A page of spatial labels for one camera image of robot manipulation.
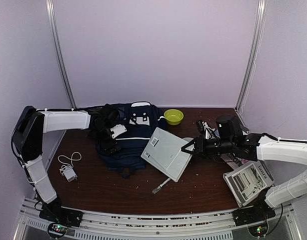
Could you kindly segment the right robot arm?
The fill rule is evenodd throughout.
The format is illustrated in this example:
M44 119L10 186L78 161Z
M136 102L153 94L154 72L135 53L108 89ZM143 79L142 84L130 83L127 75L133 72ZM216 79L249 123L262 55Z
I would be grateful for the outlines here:
M233 154L251 161L281 161L307 166L307 140L277 138L268 133L243 134L235 115L215 120L219 136L200 135L181 147L181 151L201 158ZM265 188L252 207L237 209L232 215L236 226L265 221L274 217L274 208L307 194L307 170L278 186Z

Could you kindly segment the black white photo magazine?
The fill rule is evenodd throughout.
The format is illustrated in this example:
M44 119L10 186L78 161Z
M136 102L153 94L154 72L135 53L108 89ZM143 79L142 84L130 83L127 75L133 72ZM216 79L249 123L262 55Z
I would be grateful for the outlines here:
M249 161L231 172L224 173L223 179L240 208L250 204L262 190L271 187L275 182L263 161Z

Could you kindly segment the white book pink flowers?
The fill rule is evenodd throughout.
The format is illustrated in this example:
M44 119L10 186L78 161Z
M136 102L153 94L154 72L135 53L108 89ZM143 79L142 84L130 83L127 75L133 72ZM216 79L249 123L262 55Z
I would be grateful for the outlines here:
M238 167L246 164L248 160L243 158L238 158L234 156L232 153L222 154L220 158L228 164L233 170L237 169Z

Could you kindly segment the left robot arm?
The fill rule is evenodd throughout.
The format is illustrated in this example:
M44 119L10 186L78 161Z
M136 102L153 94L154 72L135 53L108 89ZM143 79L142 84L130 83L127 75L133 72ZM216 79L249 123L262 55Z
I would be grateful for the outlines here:
M65 130L89 130L109 156L120 150L114 137L119 111L106 104L100 109L36 109L29 105L22 111L11 135L11 149L29 183L42 203L39 216L68 227L79 227L83 213L62 207L43 163L44 134Z

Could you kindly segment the navy blue student backpack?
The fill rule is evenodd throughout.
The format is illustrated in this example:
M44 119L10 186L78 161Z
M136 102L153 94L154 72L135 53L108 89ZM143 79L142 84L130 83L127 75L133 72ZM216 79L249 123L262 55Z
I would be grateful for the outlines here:
M137 170L146 168L146 161L141 158L149 139L157 127L166 130L167 123L163 119L163 111L146 102L106 104L101 112L109 120L111 128L117 124L124 125L127 132L116 137L121 150L112 155L101 152L102 136L97 136L95 149L110 171L118 172L127 179Z

